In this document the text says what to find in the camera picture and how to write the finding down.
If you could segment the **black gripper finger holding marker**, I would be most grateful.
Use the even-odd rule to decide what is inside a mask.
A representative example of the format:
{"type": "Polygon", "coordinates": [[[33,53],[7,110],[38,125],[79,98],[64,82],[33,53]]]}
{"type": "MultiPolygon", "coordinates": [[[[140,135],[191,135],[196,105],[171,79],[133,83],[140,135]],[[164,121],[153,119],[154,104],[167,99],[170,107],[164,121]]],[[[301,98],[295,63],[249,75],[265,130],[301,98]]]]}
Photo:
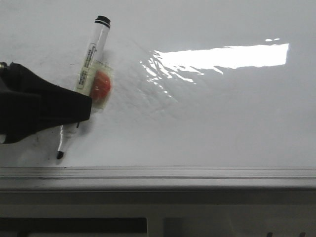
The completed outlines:
{"type": "Polygon", "coordinates": [[[0,142],[12,144],[39,131],[86,121],[92,99],[54,85],[26,67],[0,64],[0,142]]]}

